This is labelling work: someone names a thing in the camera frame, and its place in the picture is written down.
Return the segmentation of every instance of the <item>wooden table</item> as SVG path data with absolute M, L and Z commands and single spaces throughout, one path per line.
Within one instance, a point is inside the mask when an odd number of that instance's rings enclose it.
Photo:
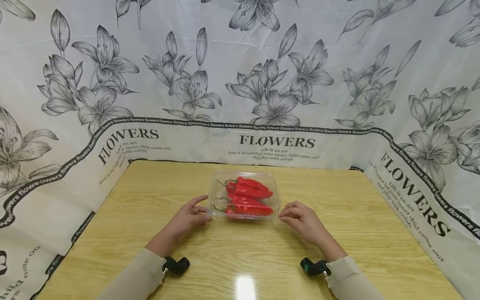
M 130 165 L 39 299 L 94 299 L 220 169 L 273 173 L 282 206 L 312 207 L 387 299 L 461 299 L 360 172 L 151 161 Z M 281 222 L 214 220 L 172 256 L 191 267 L 150 299 L 334 299 L 323 276 L 299 266 L 321 254 Z

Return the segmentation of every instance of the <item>white backdrop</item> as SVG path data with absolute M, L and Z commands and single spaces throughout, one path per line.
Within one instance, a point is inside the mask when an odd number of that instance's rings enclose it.
M 0 299 L 135 159 L 364 170 L 476 299 L 479 41 L 478 0 L 0 0 Z

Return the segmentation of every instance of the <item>beige sleeve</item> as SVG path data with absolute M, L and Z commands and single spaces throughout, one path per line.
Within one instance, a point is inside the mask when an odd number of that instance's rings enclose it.
M 327 263 L 327 267 L 332 271 L 328 287 L 338 300 L 384 299 L 350 256 Z
M 166 260 L 143 248 L 97 300 L 146 300 L 162 284 Z

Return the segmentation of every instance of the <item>wrist strap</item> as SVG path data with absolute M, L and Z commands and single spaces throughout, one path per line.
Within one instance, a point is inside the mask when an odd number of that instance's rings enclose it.
M 178 262 L 170 256 L 165 257 L 165 259 L 167 262 L 162 267 L 163 274 L 171 271 L 174 274 L 182 275 L 187 271 L 188 267 L 190 267 L 190 262 L 186 257 L 182 257 Z
M 300 262 L 300 266 L 308 274 L 308 276 L 323 274 L 325 277 L 329 277 L 332 274 L 330 269 L 327 267 L 325 260 L 318 261 L 314 264 L 308 257 L 305 257 Z

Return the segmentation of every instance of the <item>person's left hand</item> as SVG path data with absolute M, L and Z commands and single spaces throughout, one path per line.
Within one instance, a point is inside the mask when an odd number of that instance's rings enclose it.
M 197 206 L 207 195 L 198 196 L 182 206 L 170 222 L 163 227 L 145 246 L 156 255 L 165 258 L 175 244 L 196 226 L 206 226 L 212 219 L 206 214 L 207 208 Z

